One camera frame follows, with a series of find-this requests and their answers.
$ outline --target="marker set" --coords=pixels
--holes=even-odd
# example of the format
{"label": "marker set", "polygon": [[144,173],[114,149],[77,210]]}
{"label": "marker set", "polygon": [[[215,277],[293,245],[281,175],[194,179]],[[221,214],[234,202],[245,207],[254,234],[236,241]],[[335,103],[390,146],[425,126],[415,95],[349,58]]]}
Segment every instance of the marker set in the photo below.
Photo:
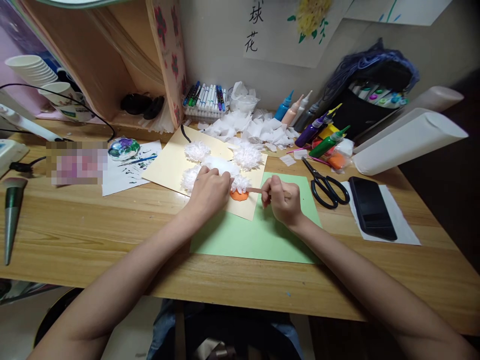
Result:
{"label": "marker set", "polygon": [[220,85],[200,85],[197,81],[192,85],[183,100],[185,115],[207,118],[219,117],[228,110],[227,91]]}
{"label": "marker set", "polygon": [[348,87],[359,99],[382,108],[397,109],[409,103],[402,92],[395,92],[370,81],[353,81]]}

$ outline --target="black phone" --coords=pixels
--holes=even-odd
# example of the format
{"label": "black phone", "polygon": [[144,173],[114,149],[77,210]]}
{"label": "black phone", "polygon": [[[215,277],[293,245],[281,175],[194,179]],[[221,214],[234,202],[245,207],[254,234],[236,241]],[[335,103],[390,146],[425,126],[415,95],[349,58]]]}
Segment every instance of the black phone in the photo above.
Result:
{"label": "black phone", "polygon": [[356,176],[349,178],[348,182],[363,232],[385,240],[397,240],[379,185]]}

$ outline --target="yellow paper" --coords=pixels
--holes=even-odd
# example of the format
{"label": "yellow paper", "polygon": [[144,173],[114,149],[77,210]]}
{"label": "yellow paper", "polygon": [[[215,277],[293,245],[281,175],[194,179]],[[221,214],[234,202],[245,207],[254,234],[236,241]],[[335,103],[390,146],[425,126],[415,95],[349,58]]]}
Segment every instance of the yellow paper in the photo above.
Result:
{"label": "yellow paper", "polygon": [[[185,127],[184,130],[192,142],[204,142],[205,145],[210,148],[212,156],[225,160],[231,160],[233,158],[232,150],[229,149],[223,141],[205,135],[190,127]],[[158,154],[158,157],[143,172],[142,178],[188,196],[187,191],[182,189],[180,185],[182,182],[182,174],[185,170],[193,168],[197,164],[196,162],[187,160],[185,157],[185,145],[188,143],[181,129],[178,129],[166,144],[165,148]],[[264,175],[267,157],[266,154],[261,155],[263,164],[260,164],[258,169],[251,171],[242,170],[240,172],[242,176],[250,179],[253,188],[260,188],[262,186],[262,177]],[[254,219],[258,197],[259,194],[251,192],[245,201],[235,201],[230,198],[225,207],[225,211],[252,221]]]}

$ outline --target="green paper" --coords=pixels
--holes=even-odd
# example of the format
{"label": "green paper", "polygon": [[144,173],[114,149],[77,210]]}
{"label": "green paper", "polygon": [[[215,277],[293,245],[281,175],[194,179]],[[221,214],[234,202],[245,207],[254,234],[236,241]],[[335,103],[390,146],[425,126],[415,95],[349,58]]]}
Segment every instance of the green paper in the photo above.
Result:
{"label": "green paper", "polygon": [[[272,175],[271,172],[265,172],[262,184]],[[308,179],[304,176],[275,175],[286,183],[295,183],[300,187],[303,213],[321,227]],[[252,195],[258,196],[253,221],[222,211],[193,237],[190,252],[318,264],[320,261],[307,245],[275,219],[271,206],[263,210],[260,194],[252,193],[250,196]]]}

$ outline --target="black scissors handle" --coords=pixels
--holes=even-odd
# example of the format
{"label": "black scissors handle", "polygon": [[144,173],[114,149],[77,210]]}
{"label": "black scissors handle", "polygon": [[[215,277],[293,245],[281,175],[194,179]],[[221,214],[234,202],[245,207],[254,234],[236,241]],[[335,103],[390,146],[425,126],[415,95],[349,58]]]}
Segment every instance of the black scissors handle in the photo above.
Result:
{"label": "black scissors handle", "polygon": [[[349,202],[350,202],[350,194],[349,192],[347,191],[347,189],[345,188],[345,186],[342,185],[342,183],[340,183],[340,181],[334,179],[333,177],[330,177],[330,176],[326,176],[324,177],[323,179],[323,182],[325,183],[326,185],[326,188],[328,189],[328,192],[332,194],[332,196],[334,197],[334,199],[339,203],[339,204],[342,204],[342,205],[347,205]],[[332,185],[330,183],[334,183],[339,189],[340,191],[343,193],[343,197],[344,199],[342,199],[338,194],[337,192],[332,188]]]}
{"label": "black scissors handle", "polygon": [[[332,188],[327,181],[325,181],[325,183],[327,184],[327,186],[330,187],[330,189]],[[331,200],[331,204],[329,204],[328,202],[325,202],[320,196],[319,196],[319,193],[317,192],[317,187],[315,185],[318,185],[318,187],[328,196],[328,198]],[[334,195],[338,198],[337,194],[335,194],[335,192],[333,191],[330,191],[328,188],[326,188],[322,182],[318,179],[318,178],[314,178],[311,182],[310,182],[310,186],[311,186],[311,193],[313,194],[313,197],[325,208],[327,209],[336,209],[338,206],[339,206],[339,202],[338,200],[334,197]]]}

